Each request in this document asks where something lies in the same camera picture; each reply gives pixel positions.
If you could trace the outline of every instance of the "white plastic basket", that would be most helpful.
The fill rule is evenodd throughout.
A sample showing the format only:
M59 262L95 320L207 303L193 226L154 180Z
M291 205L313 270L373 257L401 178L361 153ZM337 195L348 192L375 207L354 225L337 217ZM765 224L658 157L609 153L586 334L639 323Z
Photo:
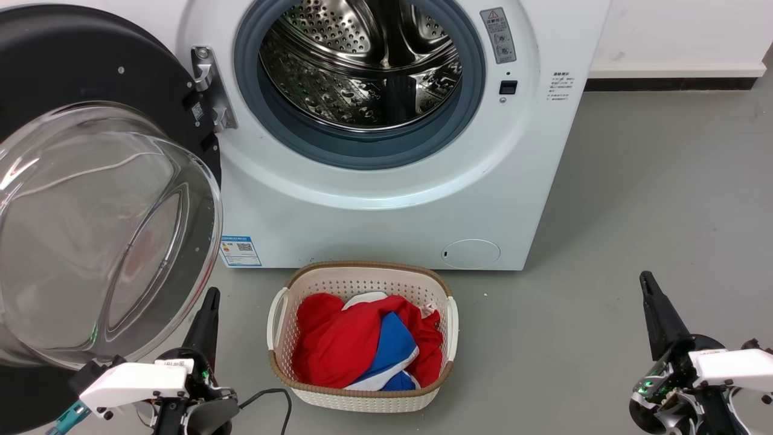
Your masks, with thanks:
M435 383L414 391L382 392L331 389L298 382L292 354L298 340L296 314L301 302L315 293L330 293L347 301L368 292L397 294L417 306L433 303L440 311L443 364ZM304 402L325 408L364 413L406 413L429 405L448 378L459 335L458 311L451 290L429 269L375 262L325 262L298 270L277 293L268 312L268 357L277 377Z

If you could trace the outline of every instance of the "open door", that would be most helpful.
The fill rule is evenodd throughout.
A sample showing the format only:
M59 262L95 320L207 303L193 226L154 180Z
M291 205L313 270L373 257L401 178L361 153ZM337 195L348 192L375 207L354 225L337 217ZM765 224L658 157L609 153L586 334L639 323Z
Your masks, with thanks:
M73 370L136 360L216 261L206 96L152 35L67 5L0 13L0 434L53 421Z

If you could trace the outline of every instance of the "white wall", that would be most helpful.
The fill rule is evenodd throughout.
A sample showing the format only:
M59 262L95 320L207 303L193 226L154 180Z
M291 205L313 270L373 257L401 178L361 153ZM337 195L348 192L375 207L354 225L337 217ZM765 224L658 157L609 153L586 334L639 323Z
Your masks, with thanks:
M773 0L612 0L591 77L759 77Z

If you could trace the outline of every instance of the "blue cloth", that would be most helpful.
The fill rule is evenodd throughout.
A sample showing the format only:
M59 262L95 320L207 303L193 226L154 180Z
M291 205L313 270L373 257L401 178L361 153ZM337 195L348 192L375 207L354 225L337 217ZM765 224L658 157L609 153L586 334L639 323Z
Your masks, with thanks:
M411 337L408 328L397 314L389 313L381 319L381 335L373 363L362 376L345 389L379 391L387 384L390 384L391 388L405 385L405 379L399 375L418 355L419 347ZM413 385L410 376L407 377L408 382Z
M419 389L418 382L413 376L408 375L404 370L392 376L392 379L386 383L381 391L410 391Z

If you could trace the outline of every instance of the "energy label sticker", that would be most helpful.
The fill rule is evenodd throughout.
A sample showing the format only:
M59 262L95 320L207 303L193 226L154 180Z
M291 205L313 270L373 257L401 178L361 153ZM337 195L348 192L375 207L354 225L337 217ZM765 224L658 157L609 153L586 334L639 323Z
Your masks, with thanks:
M220 239L220 255L228 267L262 267L249 236L224 235Z

